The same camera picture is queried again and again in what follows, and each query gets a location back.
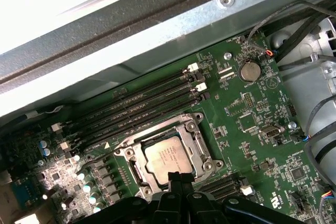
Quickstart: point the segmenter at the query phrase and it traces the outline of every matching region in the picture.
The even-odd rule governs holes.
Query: motherboard
[[[254,41],[266,48],[258,33]],[[321,223],[320,178],[271,56],[243,35],[219,42],[1,139],[22,209],[58,223],[167,189],[192,173],[218,202],[237,195]],[[327,202],[323,215],[333,223]]]

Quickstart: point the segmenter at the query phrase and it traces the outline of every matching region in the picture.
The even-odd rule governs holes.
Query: cpu socket
[[[150,198],[167,189],[168,172],[192,173],[195,183],[224,166],[212,160],[198,128],[202,113],[181,114],[122,141],[116,156],[123,156],[139,185],[137,196]]]

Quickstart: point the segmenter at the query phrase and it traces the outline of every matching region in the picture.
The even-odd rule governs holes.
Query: green circuit board
[[[257,34],[255,41],[266,47],[262,33]],[[232,57],[225,58],[226,52]],[[247,62],[258,67],[248,69],[242,76],[242,67]],[[196,66],[195,63],[195,71],[187,69],[187,66]],[[256,81],[246,81],[256,74],[260,75]],[[200,83],[205,83],[206,89],[190,94],[190,90],[195,90]],[[123,112],[116,115],[113,113],[116,110]],[[78,216],[92,214],[93,206],[86,202],[88,196],[76,191],[74,186],[83,187],[88,181],[103,179],[96,167],[82,182],[71,177],[83,164],[110,153],[136,132],[181,113],[196,112],[204,116],[198,127],[211,158],[224,162],[224,167],[208,183],[239,174],[253,186],[255,192],[249,197],[254,202],[306,223],[320,223],[318,205],[323,192],[317,185],[319,177],[303,152],[302,130],[278,67],[272,57],[261,55],[246,43],[243,36],[219,42],[76,104],[39,122],[35,128],[30,126],[6,136],[4,142],[17,160],[27,163],[30,176],[43,174],[44,178],[36,183],[36,187],[60,188],[54,196],[55,214],[59,222],[67,223]],[[53,131],[50,126],[55,123],[61,123],[62,129]],[[53,146],[54,154],[44,155],[38,147],[43,140]],[[65,141],[76,143],[72,149],[78,151],[80,160],[57,151]],[[40,160],[44,165],[37,165]],[[108,166],[113,183],[118,185],[118,197],[137,194],[139,185],[125,158],[111,155],[104,166]],[[52,179],[54,174],[59,178]],[[98,182],[97,191],[103,196],[105,206],[118,199],[110,199],[105,185]],[[58,209],[57,204],[69,194],[75,195],[77,204],[69,206],[67,211]],[[332,205],[326,203],[323,213],[328,223],[333,223],[332,211]]]

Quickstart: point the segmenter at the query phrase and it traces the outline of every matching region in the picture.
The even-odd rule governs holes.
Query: capacitor
[[[83,180],[88,175],[88,170],[84,169],[80,174],[77,175],[77,178]]]
[[[74,158],[74,160],[75,160],[76,162],[78,162],[78,161],[80,160],[80,156],[79,156],[79,155],[75,155],[73,158]]]
[[[63,209],[66,209],[73,200],[74,200],[74,198],[68,197],[65,201],[63,201],[63,203],[61,204],[61,207]]]
[[[94,187],[94,183],[92,181],[89,181],[83,186],[83,191],[85,193],[89,193],[93,187]]]
[[[101,209],[104,208],[104,204],[102,202],[98,202],[93,209],[93,213],[99,212]]]
[[[48,190],[45,194],[42,195],[42,199],[50,198],[55,192],[56,192],[56,190],[53,189],[53,188]]]
[[[47,148],[48,144],[47,144],[46,141],[42,140],[42,141],[39,142],[39,146],[40,146],[42,149],[44,149],[44,148]]]
[[[43,149],[43,155],[45,155],[45,156],[49,156],[50,154],[51,154],[50,149],[48,149],[48,148],[44,148],[44,149]]]
[[[97,199],[99,198],[99,194],[98,193],[93,193],[91,194],[91,196],[89,197],[89,203],[94,205],[97,202]]]
[[[245,82],[255,82],[261,75],[261,68],[255,61],[247,60],[239,67],[238,75]]]

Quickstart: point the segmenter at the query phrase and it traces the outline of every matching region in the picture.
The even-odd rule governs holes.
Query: microchip
[[[71,211],[72,215],[77,215],[78,214],[78,210],[74,209],[73,211]]]
[[[310,218],[310,219],[308,219],[308,220],[305,220],[304,222],[305,222],[305,223],[308,223],[308,224],[317,224],[315,218]]]
[[[37,178],[38,180],[44,180],[45,177],[46,177],[46,176],[44,176],[43,173],[38,173],[38,174],[36,174],[36,178]]]
[[[162,140],[145,149],[147,169],[155,175],[160,185],[168,183],[168,172],[191,173],[193,171],[179,137]]]
[[[258,172],[258,171],[260,171],[260,166],[259,165],[254,165],[252,167],[252,170],[254,170],[255,172]]]
[[[101,160],[101,161],[98,161],[97,163],[95,163],[94,166],[99,167],[99,166],[102,166],[104,164],[105,164],[105,162],[103,160]]]
[[[104,185],[108,185],[108,184],[112,183],[112,181],[113,180],[112,180],[111,176],[107,176],[107,177],[103,178],[103,180],[102,180]]]
[[[292,176],[293,176],[294,180],[301,179],[301,178],[305,177],[305,175],[306,175],[301,167],[296,168],[296,169],[292,170],[291,172],[292,172]]]
[[[58,180],[59,179],[58,173],[53,174],[52,177],[53,177],[53,180]]]
[[[239,117],[239,123],[243,132],[247,132],[256,126],[256,121],[252,114],[246,114]]]
[[[267,170],[269,168],[269,163],[267,161],[260,163],[260,168],[262,170]]]
[[[79,191],[80,190],[80,185],[75,185],[73,188],[74,188],[75,191]]]
[[[113,194],[115,191],[117,191],[117,187],[115,185],[107,186],[105,191],[109,194]]]
[[[113,195],[110,196],[109,200],[115,203],[118,200],[120,200],[120,195],[119,194],[113,194]]]
[[[107,173],[109,173],[109,171],[104,167],[104,168],[102,168],[102,169],[99,169],[99,170],[98,170],[98,173],[99,173],[100,176],[104,176],[104,175],[106,175]]]

